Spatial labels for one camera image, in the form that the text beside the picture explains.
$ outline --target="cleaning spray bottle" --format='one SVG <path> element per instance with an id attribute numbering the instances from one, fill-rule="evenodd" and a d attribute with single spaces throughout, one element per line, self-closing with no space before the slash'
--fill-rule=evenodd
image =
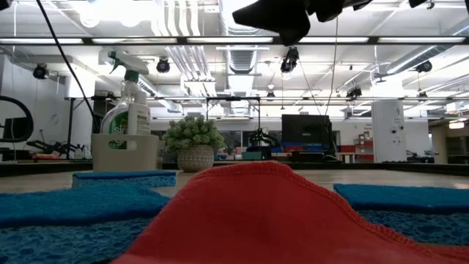
<path id="1" fill-rule="evenodd" d="M 129 131 L 129 123 L 136 123 L 138 111 L 129 114 L 129 107 L 134 103 L 137 92 L 142 92 L 137 83 L 139 74 L 148 75 L 148 67 L 141 59 L 127 55 L 121 52 L 109 51 L 109 58 L 114 60 L 114 68 L 111 73 L 119 66 L 124 66 L 125 76 L 121 86 L 121 98 L 116 107 L 106 114 L 101 125 L 102 134 L 137 134 L 136 129 Z M 126 142 L 111 142 L 111 149 L 126 150 Z"/>

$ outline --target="white basket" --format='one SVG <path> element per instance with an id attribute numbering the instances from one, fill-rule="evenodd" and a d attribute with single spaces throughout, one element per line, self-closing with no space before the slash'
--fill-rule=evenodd
<path id="1" fill-rule="evenodd" d="M 135 150 L 114 150 L 109 142 L 135 142 Z M 95 172 L 143 172 L 156 170 L 158 136 L 92 135 Z"/>

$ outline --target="black cable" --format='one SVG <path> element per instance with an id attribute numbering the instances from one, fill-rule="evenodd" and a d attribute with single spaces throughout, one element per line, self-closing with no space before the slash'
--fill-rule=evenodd
<path id="1" fill-rule="evenodd" d="M 49 20 L 49 17 L 47 16 L 47 13 L 45 12 L 43 4 L 41 3 L 40 0 L 36 0 L 36 2 L 37 2 L 37 5 L 39 6 L 39 8 L 41 9 L 41 13 L 44 16 L 45 22 L 47 23 L 47 26 L 48 26 L 49 30 L 51 31 L 52 38 L 56 42 L 57 48 L 59 48 L 60 55 L 62 55 L 62 58 L 64 59 L 65 64 L 68 67 L 68 70 L 72 73 L 73 78 L 75 79 L 78 87 L 81 90 L 81 94 L 83 95 L 83 99 L 84 99 L 86 105 L 88 106 L 88 110 L 89 110 L 89 113 L 91 114 L 91 118 L 93 119 L 93 123 L 95 124 L 96 128 L 99 128 L 99 125 L 97 124 L 97 121 L 96 121 L 96 118 L 95 118 L 95 113 L 93 112 L 93 109 L 92 109 L 91 105 L 89 104 L 88 98 L 86 98 L 85 91 L 83 90 L 83 87 L 81 86 L 81 83 L 78 80 L 78 77 L 76 76 L 75 71 L 72 69 L 72 65 L 70 65 L 70 63 L 68 62 L 67 57 L 65 56 L 65 52 L 62 49 L 62 46 L 60 45 L 59 39 L 57 39 L 56 33 L 52 28 L 51 21 Z"/>
<path id="2" fill-rule="evenodd" d="M 34 120 L 32 119 L 31 112 L 28 110 L 28 108 L 24 105 L 24 103 L 20 102 L 19 100 L 16 100 L 14 98 L 9 98 L 7 96 L 0 95 L 0 100 L 4 100 L 10 103 L 14 103 L 17 105 L 21 110 L 23 110 L 24 114 L 26 115 L 27 119 L 27 124 L 26 124 L 26 131 L 25 134 L 21 138 L 14 139 L 14 135 L 12 133 L 12 138 L 11 139 L 0 139 L 0 142 L 6 142 L 6 143 L 19 143 L 19 142 L 24 142 L 29 139 L 29 137 L 32 135 L 34 131 Z"/>

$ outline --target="bottle label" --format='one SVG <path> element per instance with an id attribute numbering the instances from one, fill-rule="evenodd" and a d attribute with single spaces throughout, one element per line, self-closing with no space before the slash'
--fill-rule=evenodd
<path id="1" fill-rule="evenodd" d="M 128 130 L 129 112 L 125 111 L 113 118 L 109 124 L 109 134 L 113 135 L 127 135 Z M 126 150 L 127 142 L 125 141 L 111 141 L 109 147 L 113 150 Z"/>

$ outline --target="computer monitor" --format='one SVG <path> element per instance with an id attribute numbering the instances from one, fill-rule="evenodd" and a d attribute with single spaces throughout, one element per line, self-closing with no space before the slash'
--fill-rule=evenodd
<path id="1" fill-rule="evenodd" d="M 19 139 L 24 136 L 28 130 L 28 118 L 17 117 L 7 118 L 3 127 L 4 139 Z"/>
<path id="2" fill-rule="evenodd" d="M 331 150 L 332 123 L 329 116 L 282 114 L 282 144 L 312 147 L 315 150 Z"/>

